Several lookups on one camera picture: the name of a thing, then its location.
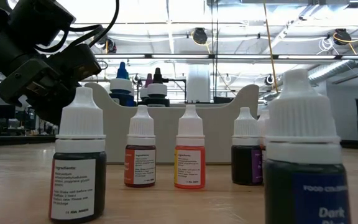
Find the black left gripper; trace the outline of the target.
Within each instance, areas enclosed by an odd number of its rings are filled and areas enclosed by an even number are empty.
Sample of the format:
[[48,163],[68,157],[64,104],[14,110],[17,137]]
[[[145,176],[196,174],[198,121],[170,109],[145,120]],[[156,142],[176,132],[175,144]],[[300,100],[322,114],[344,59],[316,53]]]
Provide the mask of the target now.
[[60,124],[62,109],[69,105],[79,82],[64,80],[52,55],[39,52],[39,45],[48,45],[56,32],[33,30],[0,30],[0,97],[9,104],[20,106],[19,98],[27,97],[36,115],[52,124]]

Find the small black dye bottle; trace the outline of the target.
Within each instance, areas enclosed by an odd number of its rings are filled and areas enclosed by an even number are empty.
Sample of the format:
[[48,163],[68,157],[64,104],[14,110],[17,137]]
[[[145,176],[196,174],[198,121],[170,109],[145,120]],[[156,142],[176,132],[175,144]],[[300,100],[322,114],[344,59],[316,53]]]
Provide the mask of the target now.
[[60,224],[95,220],[104,212],[106,191],[103,111],[88,87],[78,87],[62,109],[52,160],[48,217]]

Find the small dark red dye bottle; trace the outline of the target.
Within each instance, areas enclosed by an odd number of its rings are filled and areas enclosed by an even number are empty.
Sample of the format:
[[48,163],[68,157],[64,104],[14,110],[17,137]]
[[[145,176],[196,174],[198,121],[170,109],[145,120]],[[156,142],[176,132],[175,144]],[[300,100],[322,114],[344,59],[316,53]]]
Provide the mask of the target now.
[[151,187],[156,181],[154,120],[148,107],[140,105],[130,119],[124,155],[124,184],[128,187]]

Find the grey plastic storage bin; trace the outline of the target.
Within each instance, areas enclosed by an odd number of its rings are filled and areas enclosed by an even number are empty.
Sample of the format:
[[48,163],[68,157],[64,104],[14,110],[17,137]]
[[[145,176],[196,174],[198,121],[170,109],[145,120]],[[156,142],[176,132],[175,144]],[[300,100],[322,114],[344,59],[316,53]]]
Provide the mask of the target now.
[[[136,107],[121,106],[114,102],[108,92],[97,83],[85,85],[93,89],[94,102],[103,110],[106,154],[109,164],[122,164],[129,134],[129,121],[137,112]],[[242,107],[248,107],[251,115],[258,110],[259,87],[247,85],[227,104],[197,104],[196,112],[203,120],[205,135],[206,163],[228,164],[231,162],[232,135],[234,120]],[[172,164],[178,120],[184,115],[185,105],[177,107],[150,107],[149,115],[154,119],[157,163]]]

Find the small orange dye bottle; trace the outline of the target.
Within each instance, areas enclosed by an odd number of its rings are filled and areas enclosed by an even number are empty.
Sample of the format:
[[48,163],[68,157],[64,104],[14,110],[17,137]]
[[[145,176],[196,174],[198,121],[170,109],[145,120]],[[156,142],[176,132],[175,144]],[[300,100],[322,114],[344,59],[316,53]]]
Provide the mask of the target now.
[[187,105],[178,120],[174,156],[174,186],[202,189],[206,182],[205,136],[203,120],[194,105]]

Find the small purple-label dye bottle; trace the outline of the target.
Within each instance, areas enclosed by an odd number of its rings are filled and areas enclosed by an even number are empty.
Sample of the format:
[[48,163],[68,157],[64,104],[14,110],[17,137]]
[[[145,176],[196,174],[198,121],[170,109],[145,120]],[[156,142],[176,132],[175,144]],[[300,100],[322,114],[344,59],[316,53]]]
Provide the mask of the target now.
[[242,107],[234,120],[231,146],[232,182],[239,185],[262,185],[262,150],[257,120],[250,108]]

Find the small dark blue dye bottle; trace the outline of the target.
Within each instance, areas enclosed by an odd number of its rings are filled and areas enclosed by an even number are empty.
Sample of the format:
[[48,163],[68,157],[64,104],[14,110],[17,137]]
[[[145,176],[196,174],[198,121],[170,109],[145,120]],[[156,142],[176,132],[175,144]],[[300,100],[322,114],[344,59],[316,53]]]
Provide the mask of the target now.
[[265,224],[351,224],[347,173],[330,100],[305,69],[286,72],[268,106]]

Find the dark monitor screen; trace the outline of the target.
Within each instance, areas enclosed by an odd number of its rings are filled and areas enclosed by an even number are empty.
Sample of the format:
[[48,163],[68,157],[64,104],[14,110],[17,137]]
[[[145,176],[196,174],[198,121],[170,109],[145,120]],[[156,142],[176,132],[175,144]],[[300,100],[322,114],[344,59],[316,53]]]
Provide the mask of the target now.
[[16,116],[14,105],[0,105],[0,119],[13,119]]

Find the large blue-capped dye bottle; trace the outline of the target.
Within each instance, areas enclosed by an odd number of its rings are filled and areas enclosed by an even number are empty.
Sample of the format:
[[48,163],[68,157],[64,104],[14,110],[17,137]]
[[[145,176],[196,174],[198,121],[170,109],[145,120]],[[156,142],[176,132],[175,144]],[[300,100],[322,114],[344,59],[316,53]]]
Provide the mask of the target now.
[[110,81],[111,99],[121,106],[136,106],[134,101],[134,89],[126,70],[126,64],[121,62],[116,73],[116,78]]

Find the large magenta-capped dye bottle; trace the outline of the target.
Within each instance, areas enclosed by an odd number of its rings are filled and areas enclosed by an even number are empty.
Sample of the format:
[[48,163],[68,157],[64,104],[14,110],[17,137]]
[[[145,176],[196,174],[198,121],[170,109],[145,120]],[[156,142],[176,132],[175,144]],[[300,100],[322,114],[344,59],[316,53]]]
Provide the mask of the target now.
[[148,73],[147,78],[145,80],[145,85],[139,91],[142,103],[149,97],[147,87],[151,83],[153,83],[153,75],[151,73]]

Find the large black-capped dye bottle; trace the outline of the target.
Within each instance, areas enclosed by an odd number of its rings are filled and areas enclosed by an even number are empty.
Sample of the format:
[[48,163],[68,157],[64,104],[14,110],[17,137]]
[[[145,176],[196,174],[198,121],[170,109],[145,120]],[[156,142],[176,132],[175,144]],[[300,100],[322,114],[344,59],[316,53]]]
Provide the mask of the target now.
[[167,86],[163,83],[159,67],[155,69],[153,82],[147,87],[147,98],[145,104],[149,107],[169,107],[170,100],[167,99]]

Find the white building column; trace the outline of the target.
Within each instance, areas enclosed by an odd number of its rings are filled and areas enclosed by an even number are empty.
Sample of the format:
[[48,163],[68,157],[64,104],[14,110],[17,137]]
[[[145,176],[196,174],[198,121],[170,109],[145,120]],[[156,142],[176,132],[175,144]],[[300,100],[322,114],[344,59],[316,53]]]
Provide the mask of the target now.
[[211,100],[209,65],[190,65],[186,99],[189,103],[209,103]]

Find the silver ventilation duct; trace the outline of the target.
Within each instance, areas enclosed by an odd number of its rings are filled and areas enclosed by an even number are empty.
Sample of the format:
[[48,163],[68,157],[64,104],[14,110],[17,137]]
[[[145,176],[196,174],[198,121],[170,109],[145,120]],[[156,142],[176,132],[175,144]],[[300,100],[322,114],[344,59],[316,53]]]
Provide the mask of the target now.
[[356,66],[358,66],[358,60],[341,60],[329,65],[320,65],[308,72],[308,79],[312,86],[317,86],[319,83],[349,70],[354,73],[349,77],[333,82],[334,85],[337,85],[358,78],[358,73],[353,71]]

